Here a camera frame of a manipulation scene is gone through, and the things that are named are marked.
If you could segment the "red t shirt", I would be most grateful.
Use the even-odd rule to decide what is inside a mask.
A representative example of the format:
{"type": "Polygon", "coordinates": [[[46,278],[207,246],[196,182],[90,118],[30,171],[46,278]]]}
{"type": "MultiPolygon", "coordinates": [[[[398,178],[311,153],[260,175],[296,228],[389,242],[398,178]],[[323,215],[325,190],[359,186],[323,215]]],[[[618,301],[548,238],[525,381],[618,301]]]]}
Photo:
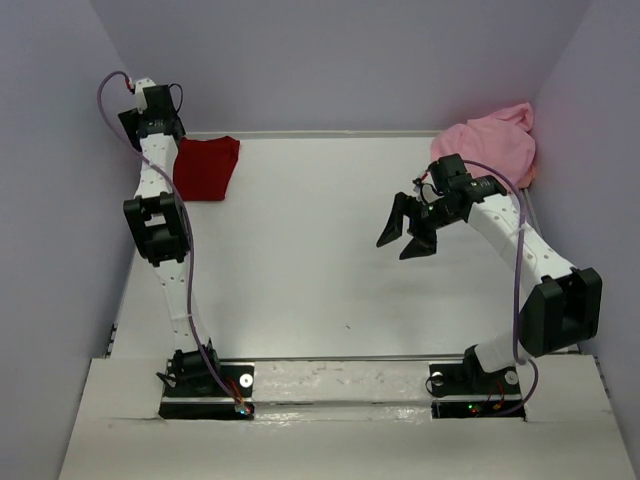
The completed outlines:
{"type": "Polygon", "coordinates": [[[241,143],[230,136],[184,138],[173,168],[173,183],[185,202],[221,202],[239,160],[241,143]]]}

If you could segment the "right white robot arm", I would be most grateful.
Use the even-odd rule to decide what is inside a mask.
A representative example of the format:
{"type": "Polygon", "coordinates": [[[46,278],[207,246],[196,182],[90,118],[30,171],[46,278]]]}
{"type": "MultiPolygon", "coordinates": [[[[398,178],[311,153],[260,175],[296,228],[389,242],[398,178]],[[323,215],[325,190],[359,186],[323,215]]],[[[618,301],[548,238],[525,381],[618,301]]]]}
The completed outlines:
{"type": "Polygon", "coordinates": [[[437,233],[463,222],[479,233],[514,274],[511,328],[467,348],[460,363],[430,379],[437,395],[454,385],[472,392],[488,389],[517,365],[594,338],[599,328],[603,280],[593,268],[579,268],[558,254],[530,225],[522,194],[496,168],[458,154],[432,162],[398,192],[377,240],[383,247],[403,234],[411,237],[402,260],[432,256],[437,233]]]}

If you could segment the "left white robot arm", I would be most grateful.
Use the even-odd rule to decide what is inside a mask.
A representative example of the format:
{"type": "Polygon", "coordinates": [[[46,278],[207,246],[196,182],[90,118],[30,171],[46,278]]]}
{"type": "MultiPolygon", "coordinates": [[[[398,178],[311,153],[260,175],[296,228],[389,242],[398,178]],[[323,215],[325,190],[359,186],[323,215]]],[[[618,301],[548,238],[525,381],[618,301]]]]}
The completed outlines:
{"type": "Polygon", "coordinates": [[[130,89],[136,106],[118,118],[142,156],[142,166],[137,190],[124,202],[123,211],[138,253],[160,281],[174,341],[173,356],[158,377],[167,397],[212,397],[220,386],[221,370],[209,334],[197,332],[192,240],[186,207],[172,186],[184,127],[169,85],[143,78],[130,89]]]}

